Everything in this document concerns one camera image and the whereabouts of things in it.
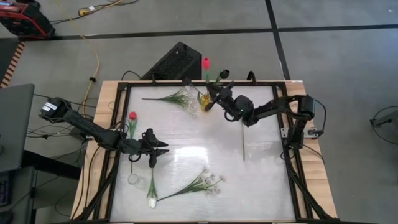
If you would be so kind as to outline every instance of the gray floor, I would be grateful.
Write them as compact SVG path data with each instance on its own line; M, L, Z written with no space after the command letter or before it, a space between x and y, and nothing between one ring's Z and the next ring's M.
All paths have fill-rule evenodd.
M49 19L62 17L52 1L41 2ZM73 16L80 7L103 2L62 1ZM272 5L278 27L398 23L396 1L273 0ZM257 0L142 0L105 9L77 23L84 34L270 27L266 4ZM57 26L57 33L77 35L69 23ZM0 36L10 35L0 30ZM339 217L396 223L398 147L377 138L369 119L385 106L398 105L398 30L295 32L280 36L290 76L304 80L307 92L328 108L326 132L320 144ZM214 70L231 70L231 78L245 78L253 70L258 79L283 79L271 33L98 39L91 42L98 49L101 70L90 96L98 96L101 81L118 80L126 70L145 73L178 41L209 57ZM11 85L34 83L36 93L81 101L94 69L95 57L82 40L28 42ZM43 98L34 99L31 128L47 124L37 117L42 103ZM322 113L317 113L315 121L321 124ZM26 148L45 156L58 156L79 147L80 142L69 137L28 139L26 143ZM41 181L46 178L50 177L42 175ZM76 187L76 182L60 179L52 184L41 189L37 205L43 208L38 223L66 219L56 217L47 206ZM60 203L63 213L70 212L73 195Z

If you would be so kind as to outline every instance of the red equipment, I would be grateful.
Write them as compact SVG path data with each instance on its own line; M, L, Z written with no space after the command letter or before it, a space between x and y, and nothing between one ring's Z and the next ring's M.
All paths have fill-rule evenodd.
M33 4L1 2L0 22L18 37L50 39L55 29Z

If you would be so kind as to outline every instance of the wooden table frame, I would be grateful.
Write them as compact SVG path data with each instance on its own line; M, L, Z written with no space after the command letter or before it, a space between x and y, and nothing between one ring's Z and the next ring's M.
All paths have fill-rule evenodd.
M194 81L196 83L203 83L204 80L197 80ZM247 83L250 85L252 81L250 80L236 80L239 83ZM257 81L258 83L275 83L278 86L277 91L274 92L274 97L283 96L283 95L305 95L305 89L302 81ZM136 85L148 85L151 84L152 81L105 81L103 82L101 93L99 94L98 105L95 113L94 122L103 128L109 128L110 126L122 121L122 118L125 117L123 114L124 108L124 101L126 97L126 91L122 91L123 85L120 83L135 83ZM170 80L170 81L157 81L159 86L170 85L170 84L178 84L180 81L178 80ZM293 111L297 109L297 102L291 103L290 107ZM284 127L289 127L292 124L292 120L286 115L278 115L279 117L279 125ZM308 128L312 128L314 126L313 122L310 121L307 123ZM320 148L317 140L314 139L305 139L304 144L311 147L312 149L316 150L320 153ZM89 174L89 167L85 166L82 169L82 174L84 172L85 181L83 186L83 181L81 175L78 189L75 196L75 203L73 204L71 218L76 218L79 214L83 211L83 207L86 203L89 203L94 195L98 191L98 187L100 186L100 182L104 181L106 175L110 172L115 157L115 152L109 152L105 150L99 150L95 154L95 158L93 158L93 154L95 153L96 149L98 148L97 143L92 141L88 143L88 147L86 150L86 157L85 157L85 164L89 164L92 161L91 173L90 173L90 188L87 189L87 177ZM331 196L330 188L328 179L326 176L325 167L323 165L322 160L319 158L311 150L303 148L296 153L294 159L292 159L292 163L294 165L295 170L299 173L299 175L305 176L305 183L307 185L307 189L313 195L315 200L318 202L319 205L331 216L336 217L335 206L333 203L333 199ZM111 203L113 202L113 194L109 194L109 190L113 191L114 183L111 184L105 193L102 196L100 201L100 206L97 207L96 210L91 214L91 218L94 219L108 219L110 217L111 211ZM292 191L292 200L294 201L294 208L295 208L295 216L296 218L310 218L312 215L311 209L308 207L308 203L303 199L301 191L294 187L295 184L290 183L291 191Z

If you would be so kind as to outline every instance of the metal bracket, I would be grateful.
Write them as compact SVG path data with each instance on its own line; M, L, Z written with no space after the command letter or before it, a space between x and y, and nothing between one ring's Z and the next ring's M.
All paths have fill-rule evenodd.
M311 131L316 131L315 128L304 128L304 137L305 138L312 138L312 139L316 139L319 137L319 134L310 134ZM282 138L287 138L287 135L289 133L289 129L288 128L281 128L280 129L280 134L282 135Z

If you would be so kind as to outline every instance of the black metal frame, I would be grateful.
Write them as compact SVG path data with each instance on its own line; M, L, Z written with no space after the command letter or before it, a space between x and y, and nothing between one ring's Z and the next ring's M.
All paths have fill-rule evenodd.
M205 86L205 82L194 83L194 85L195 86ZM183 83L181 83L181 82L137 82L137 83L120 82L118 85L117 93L116 93L115 104L114 104L113 113L112 113L111 126L116 124L116 118L117 118L117 115L119 112L119 105L120 105L120 101L121 101L122 92L126 91L126 96L124 98L123 112L122 112L122 117L121 117L121 126L126 122L125 119L127 116L127 109L129 106L128 102L129 102L129 98L130 98L131 88L132 87L145 87L145 86L183 86ZM271 86L274 98L279 97L278 90L281 90L282 96L287 96L285 82L257 82L255 80L253 80L252 82L235 82L235 86ZM291 126L292 118L288 117L288 119L289 119L288 120L289 126ZM283 128L284 122L282 120L281 114L277 115L277 120L278 120L279 128ZM281 135L281 140L282 140L282 147L284 150L286 169L288 169L288 163L290 163L289 146L288 146L285 138L282 137L282 135ZM305 188L307 188L306 183L305 183L304 173L303 173L302 161L300 158L300 152L297 151L294 153L296 155L297 169L299 172L299 176L302 179L302 181L305 185ZM105 157L104 157L103 169L101 171L101 178L99 181L99 186L102 186L102 184L105 180L106 173L107 173L108 166L109 166L109 160L110 160L110 152L106 152ZM116 163L116 167L119 166L119 156L115 157L114 163ZM289 179L290 193L292 195L294 215L295 215L296 221L298 221L302 217L300 214L299 200L297 198L295 183L289 175L288 175L288 179ZM112 205L113 205L115 185L116 185L116 178L112 181L112 183L110 185L110 190L109 190L109 195L108 195L108 203L106 205L105 219L110 219L110 214L111 214ZM94 210L93 219L99 218L100 206L101 206L101 202L99 202L97 204L97 206ZM312 210L311 210L308 202L306 202L305 208L307 211L307 218L312 218Z

